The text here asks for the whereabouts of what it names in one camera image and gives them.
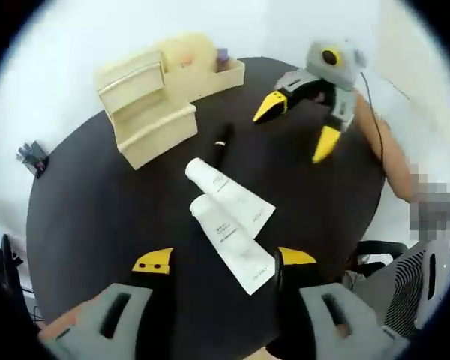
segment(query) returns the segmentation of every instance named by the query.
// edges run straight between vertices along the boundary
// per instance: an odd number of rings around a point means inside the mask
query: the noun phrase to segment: table surface
[[[235,124],[222,171],[277,207],[256,240],[307,251],[325,276],[341,273],[374,216],[383,171],[354,124],[334,154],[311,158],[324,106],[302,101],[276,121],[251,119],[292,65],[246,58],[245,84],[198,100],[198,134],[134,171],[98,113],[50,155],[28,207],[27,247],[41,313],[53,320],[112,282],[138,257],[174,247],[178,313],[175,357],[239,359],[276,334],[269,281],[252,296],[239,285],[189,212],[200,195],[185,177],[224,122]]]

